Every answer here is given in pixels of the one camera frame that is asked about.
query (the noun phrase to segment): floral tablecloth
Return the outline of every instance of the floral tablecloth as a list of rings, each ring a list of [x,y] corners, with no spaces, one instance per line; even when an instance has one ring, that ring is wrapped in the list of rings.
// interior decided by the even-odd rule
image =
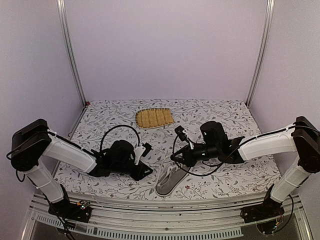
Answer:
[[[141,129],[135,122],[136,112],[147,108],[169,108],[175,123]],[[139,132],[141,141],[152,145],[152,151],[141,160],[154,171],[141,181],[127,175],[112,173],[109,177],[92,177],[76,167],[61,162],[55,174],[68,192],[108,198],[138,200],[201,200],[241,196],[264,192],[280,178],[277,165],[271,156],[263,156],[242,164],[224,164],[217,172],[206,177],[188,175],[166,197],[155,192],[157,173],[162,163],[174,164],[170,158],[174,129],[182,125],[193,140],[201,142],[200,126],[207,121],[220,122],[230,139],[260,133],[257,124],[243,101],[237,100],[106,100],[92,101],[85,112],[72,141],[91,150],[98,150],[103,134],[113,126],[131,125]],[[133,145],[135,134],[129,128],[116,128],[105,138],[104,147],[115,140],[124,139]],[[176,149],[186,143],[177,142]],[[208,164],[217,164],[212,159]],[[204,174],[212,168],[198,162],[191,168],[194,173]]]

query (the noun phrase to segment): gray shoe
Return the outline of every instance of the gray shoe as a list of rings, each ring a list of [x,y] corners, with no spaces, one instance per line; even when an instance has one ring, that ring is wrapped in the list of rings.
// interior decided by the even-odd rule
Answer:
[[[191,167],[183,165],[182,168],[189,171]],[[177,165],[168,165],[163,170],[163,175],[159,178],[159,181],[155,186],[156,193],[161,197],[168,196],[186,175],[187,172],[180,169]]]

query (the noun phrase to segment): lavender wall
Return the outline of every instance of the lavender wall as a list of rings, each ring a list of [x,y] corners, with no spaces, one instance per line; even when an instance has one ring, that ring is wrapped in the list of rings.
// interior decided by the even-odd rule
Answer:
[[[89,100],[244,100],[265,0],[67,0]]]
[[[270,131],[306,116],[320,129],[320,2],[276,1],[269,43],[251,112]],[[282,173],[292,154],[276,156]],[[299,189],[314,239],[320,239],[320,174]]]
[[[18,182],[5,157],[12,134],[44,118],[66,136],[81,104],[56,1],[2,0],[0,36],[0,239],[17,240],[34,188]]]

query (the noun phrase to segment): metal rail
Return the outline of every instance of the metal rail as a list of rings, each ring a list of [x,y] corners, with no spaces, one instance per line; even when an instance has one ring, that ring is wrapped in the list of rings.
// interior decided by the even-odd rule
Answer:
[[[253,78],[252,82],[250,85],[249,93],[246,98],[245,104],[247,107],[250,109],[250,106],[252,104],[255,91],[257,88],[257,84],[259,81],[259,76],[261,72],[261,67],[263,64],[266,48],[267,48],[267,43],[268,43],[268,38],[269,38],[269,32],[271,29],[271,23],[272,23],[272,16],[274,12],[274,6],[275,6],[275,0],[268,0],[267,5],[266,5],[266,13],[265,13],[265,19],[264,19],[264,27],[263,27],[263,34],[262,34],[262,40],[261,40],[261,45],[260,45],[260,50],[259,50],[259,55],[258,59],[256,61],[254,73],[253,73]]]
[[[66,47],[66,50],[68,53],[74,83],[76,86],[76,90],[79,94],[81,103],[85,107],[87,100],[85,97],[84,89],[83,89],[81,81],[80,81],[80,76],[79,76],[79,72],[78,72],[78,68],[77,68],[77,64],[76,64],[76,59],[75,59],[75,55],[74,55],[74,51],[73,51],[73,47],[72,47],[72,43],[71,43],[65,1],[64,0],[57,0],[57,5],[58,5],[58,12],[59,12],[59,18],[60,18],[60,23],[61,23],[61,29],[62,29],[62,33],[63,33],[63,37],[64,37],[64,43],[65,43],[65,47]]]

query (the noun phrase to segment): black cable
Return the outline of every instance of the black cable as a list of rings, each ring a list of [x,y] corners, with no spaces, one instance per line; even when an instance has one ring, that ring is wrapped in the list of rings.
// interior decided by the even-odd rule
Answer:
[[[20,179],[20,177],[19,177],[19,175],[18,175],[18,170],[15,170],[15,176],[16,176],[16,178],[18,179],[18,181],[19,181],[20,183],[23,183],[23,182],[25,181],[26,175],[23,174],[22,179]]]
[[[294,199],[292,198],[291,195],[289,195],[289,197],[291,198],[291,202],[292,202],[292,207],[291,207],[290,216],[289,216],[288,220],[285,222],[285,224],[284,224],[281,228],[276,229],[276,230],[273,232],[274,234],[275,234],[275,233],[278,233],[278,232],[280,232],[282,229],[284,229],[284,228],[288,225],[288,223],[290,222],[290,220],[291,220],[291,218],[292,218],[292,216],[293,216],[293,214],[294,214],[294,207],[295,207]]]
[[[11,157],[9,157],[9,155],[14,154],[17,150],[19,150],[24,144],[26,144],[26,142],[28,142],[30,139],[32,139],[34,136],[38,135],[38,134],[42,134],[42,133],[47,133],[48,131],[37,131],[34,134],[32,134],[30,137],[28,137],[23,143],[21,143],[20,145],[18,145],[15,149],[11,150],[10,152],[8,152],[5,157],[7,159],[9,159],[11,161]]]
[[[134,131],[136,137],[138,138],[138,146],[140,145],[140,137],[139,137],[139,134],[137,132],[137,130],[135,130],[132,126],[129,126],[129,125],[117,125],[117,126],[114,126],[112,128],[110,128],[107,132],[105,132],[105,134],[103,135],[102,139],[101,139],[101,142],[100,142],[100,152],[102,151],[102,145],[104,143],[104,140],[105,140],[105,137],[107,136],[108,133],[110,133],[113,129],[116,129],[116,128],[121,128],[121,127],[126,127],[126,128],[130,128]]]
[[[310,130],[313,130],[313,131],[315,131],[316,133],[320,134],[320,131],[317,130],[317,129],[315,129],[315,128],[312,128],[312,127],[309,127],[309,126],[301,126],[301,125],[293,125],[293,126],[290,126],[290,127],[288,127],[288,128],[282,128],[282,129],[279,129],[279,130],[276,130],[276,131],[271,131],[271,132],[263,133],[263,134],[260,134],[260,135],[258,135],[258,136],[254,136],[254,137],[252,137],[252,138],[250,138],[250,139],[242,142],[241,144],[239,144],[239,146],[237,146],[224,160],[227,160],[228,158],[230,158],[230,157],[232,156],[232,154],[234,154],[235,151],[237,151],[241,146],[243,146],[244,144],[246,144],[246,143],[248,143],[248,142],[250,142],[250,141],[252,141],[252,140],[255,140],[255,139],[258,139],[258,138],[261,138],[261,137],[264,137],[264,136],[272,135],[272,134],[281,133],[281,132],[287,131],[287,130],[289,130],[289,129],[294,129],[294,128],[310,129]],[[202,175],[200,175],[200,174],[195,174],[195,173],[191,173],[191,172],[189,172],[188,170],[185,170],[184,168],[182,168],[182,167],[178,164],[178,162],[177,162],[177,160],[176,160],[176,156],[175,156],[175,145],[176,145],[177,138],[178,138],[178,136],[176,136],[175,139],[174,139],[174,141],[173,141],[173,147],[172,147],[173,161],[174,161],[174,163],[175,163],[181,170],[183,170],[184,172],[186,172],[186,173],[188,173],[188,174],[190,174],[190,175],[196,176],[196,177],[206,177],[206,176],[209,176],[209,175],[213,174],[214,172],[216,172],[216,171],[221,167],[221,165],[223,164],[223,162],[220,163],[220,164],[218,164],[218,166],[217,166],[216,169],[214,169],[213,171],[211,171],[211,172],[209,172],[209,173],[202,174]]]
[[[195,174],[195,173],[192,173],[192,172],[190,172],[190,171],[188,171],[188,170],[185,170],[183,167],[181,167],[181,166],[178,164],[178,162],[177,162],[177,160],[176,160],[176,156],[175,156],[175,145],[176,145],[177,138],[178,138],[178,136],[176,136],[175,139],[174,139],[174,141],[173,141],[173,147],[172,147],[173,161],[174,161],[174,163],[175,163],[181,170],[183,170],[183,171],[186,172],[187,174],[190,174],[190,175],[193,175],[193,176],[196,176],[196,177],[206,177],[206,176],[209,176],[209,175],[213,174],[215,171],[217,171],[217,170],[222,166],[222,164],[224,164],[223,162],[220,163],[220,164],[218,164],[218,166],[217,166],[213,171],[211,171],[211,172],[209,172],[209,173],[206,173],[206,174]]]
[[[60,218],[60,216],[58,216],[58,214],[57,214],[57,209],[55,208],[55,206],[53,206],[52,205],[52,203],[49,201],[49,199],[47,198],[47,196],[45,195],[45,194],[43,194],[44,195],[44,198],[45,198],[45,200],[48,202],[48,204],[49,204],[49,207],[51,207],[52,209],[53,209],[53,211],[54,211],[54,215],[59,219],[59,221],[62,223],[62,226],[63,226],[63,228],[64,228],[64,233],[65,233],[65,236],[69,239],[69,240],[76,240],[75,238],[74,238],[74,236],[71,234],[71,231],[68,229],[68,227],[67,227],[67,225],[66,225],[66,220],[65,220],[65,218],[63,218],[63,220]]]

